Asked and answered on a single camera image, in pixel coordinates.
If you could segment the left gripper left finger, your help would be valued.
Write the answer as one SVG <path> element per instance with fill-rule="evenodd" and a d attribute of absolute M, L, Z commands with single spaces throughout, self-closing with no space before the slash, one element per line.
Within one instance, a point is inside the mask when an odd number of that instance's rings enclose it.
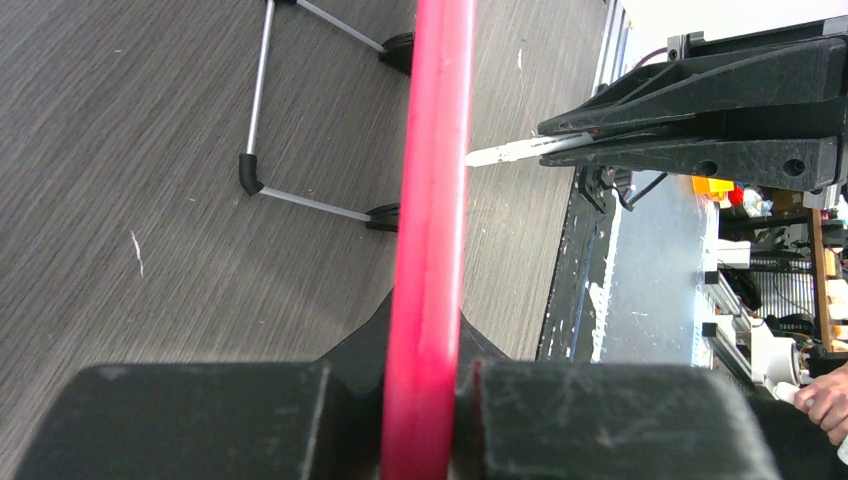
<path fill-rule="evenodd" d="M 309 362 L 101 364 L 61 390 L 19 479 L 368 479 L 391 303 Z"/>

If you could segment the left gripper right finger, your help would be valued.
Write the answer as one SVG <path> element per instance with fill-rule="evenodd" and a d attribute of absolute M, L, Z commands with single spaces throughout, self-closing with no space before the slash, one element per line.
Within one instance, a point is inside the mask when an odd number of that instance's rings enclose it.
<path fill-rule="evenodd" d="M 726 375 L 669 364 L 515 361 L 460 330 L 458 479 L 776 479 Z"/>

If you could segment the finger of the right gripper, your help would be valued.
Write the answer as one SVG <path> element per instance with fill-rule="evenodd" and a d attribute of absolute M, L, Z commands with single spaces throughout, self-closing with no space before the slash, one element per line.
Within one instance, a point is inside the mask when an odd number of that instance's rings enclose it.
<path fill-rule="evenodd" d="M 542 135 L 658 125 L 697 114 L 836 98 L 847 60 L 838 36 L 650 64 L 579 107 L 539 123 Z"/>
<path fill-rule="evenodd" d="M 698 140 L 694 137 L 598 142 L 542 156 L 546 167 L 615 167 L 812 191 L 842 182 L 835 137 Z"/>

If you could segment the whiteboard with pink frame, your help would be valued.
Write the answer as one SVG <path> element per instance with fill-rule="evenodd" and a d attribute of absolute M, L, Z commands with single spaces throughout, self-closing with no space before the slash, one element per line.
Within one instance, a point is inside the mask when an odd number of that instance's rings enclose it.
<path fill-rule="evenodd" d="M 448 474 L 463 285 L 475 5 L 417 8 L 380 475 Z"/>

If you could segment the black white marker pen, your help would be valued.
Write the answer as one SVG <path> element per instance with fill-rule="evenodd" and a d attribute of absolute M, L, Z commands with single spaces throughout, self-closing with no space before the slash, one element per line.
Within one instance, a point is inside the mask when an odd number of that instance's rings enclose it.
<path fill-rule="evenodd" d="M 471 151 L 465 157 L 465 166 L 476 168 L 498 163 L 515 162 L 578 148 L 592 142 L 592 136 L 586 132 L 557 136 L 538 136 Z"/>

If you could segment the person's hand at edge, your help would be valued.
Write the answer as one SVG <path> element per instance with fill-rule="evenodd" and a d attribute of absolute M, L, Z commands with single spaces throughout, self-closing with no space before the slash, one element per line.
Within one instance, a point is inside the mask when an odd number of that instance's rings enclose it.
<path fill-rule="evenodd" d="M 824 431 L 830 442 L 847 438 L 847 365 L 816 377 L 794 395 L 795 407 Z"/>

